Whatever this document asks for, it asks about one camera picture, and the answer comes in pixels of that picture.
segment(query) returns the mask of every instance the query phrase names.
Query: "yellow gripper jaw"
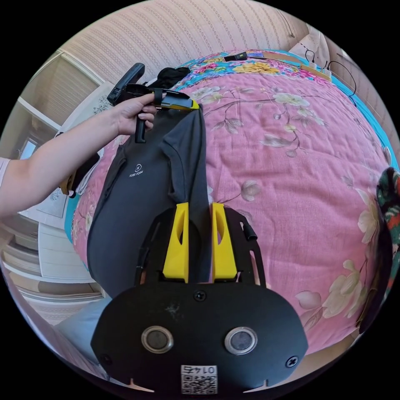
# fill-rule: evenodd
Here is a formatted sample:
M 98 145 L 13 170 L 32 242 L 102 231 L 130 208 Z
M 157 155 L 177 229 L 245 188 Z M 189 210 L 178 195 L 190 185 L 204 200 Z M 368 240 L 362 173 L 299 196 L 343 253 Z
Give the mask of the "yellow gripper jaw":
M 189 280 L 189 203 L 176 206 L 170 243 L 162 270 L 166 279 Z
M 212 207 L 212 282 L 234 280 L 238 270 L 224 205 L 213 203 Z

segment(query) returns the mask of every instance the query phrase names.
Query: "bed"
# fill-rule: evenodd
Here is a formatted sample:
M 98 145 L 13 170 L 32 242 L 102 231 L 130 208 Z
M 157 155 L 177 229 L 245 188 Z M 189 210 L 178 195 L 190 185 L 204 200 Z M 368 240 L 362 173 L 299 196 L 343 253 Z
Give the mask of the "bed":
M 299 314 L 314 353 L 356 329 L 375 275 L 376 184 L 398 164 L 369 109 L 334 77 L 296 62 L 225 62 L 228 54 L 185 63 L 191 73 L 172 90 L 203 105 L 209 202 L 249 220 L 267 286 Z M 84 263 L 108 168 L 126 139 L 105 147 L 84 194 L 68 206 L 66 232 Z

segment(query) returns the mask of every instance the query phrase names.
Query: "printed number label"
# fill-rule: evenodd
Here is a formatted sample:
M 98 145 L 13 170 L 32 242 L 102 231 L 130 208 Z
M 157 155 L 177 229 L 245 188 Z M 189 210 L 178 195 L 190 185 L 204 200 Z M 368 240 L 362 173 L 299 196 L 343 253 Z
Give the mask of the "printed number label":
M 216 375 L 217 367 L 215 365 L 210 365 L 210 366 L 182 365 L 180 373 L 183 375 Z
M 182 365 L 182 394 L 213 395 L 218 393 L 216 365 Z

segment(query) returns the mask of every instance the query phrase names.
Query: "black handle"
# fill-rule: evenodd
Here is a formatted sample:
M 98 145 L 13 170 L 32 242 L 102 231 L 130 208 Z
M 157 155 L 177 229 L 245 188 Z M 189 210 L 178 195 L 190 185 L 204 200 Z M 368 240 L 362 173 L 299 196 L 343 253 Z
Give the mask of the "black handle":
M 145 122 L 139 117 L 136 117 L 135 143 L 146 143 L 145 130 Z

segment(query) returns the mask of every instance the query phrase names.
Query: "shirt logo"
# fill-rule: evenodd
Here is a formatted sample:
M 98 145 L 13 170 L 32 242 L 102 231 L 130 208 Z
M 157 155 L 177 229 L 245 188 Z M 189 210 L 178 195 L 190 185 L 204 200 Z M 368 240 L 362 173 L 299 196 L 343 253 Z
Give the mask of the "shirt logo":
M 134 176 L 136 176 L 136 175 L 140 175 L 140 174 L 142 174 L 142 173 L 143 173 L 142 166 L 141 166 L 141 164 L 138 164 L 138 165 L 136 166 L 136 168 L 135 168 L 135 172 L 134 172 L 133 174 L 130 174 L 130 175 L 129 175 L 129 178 L 132 178 L 132 177 L 134 177 Z

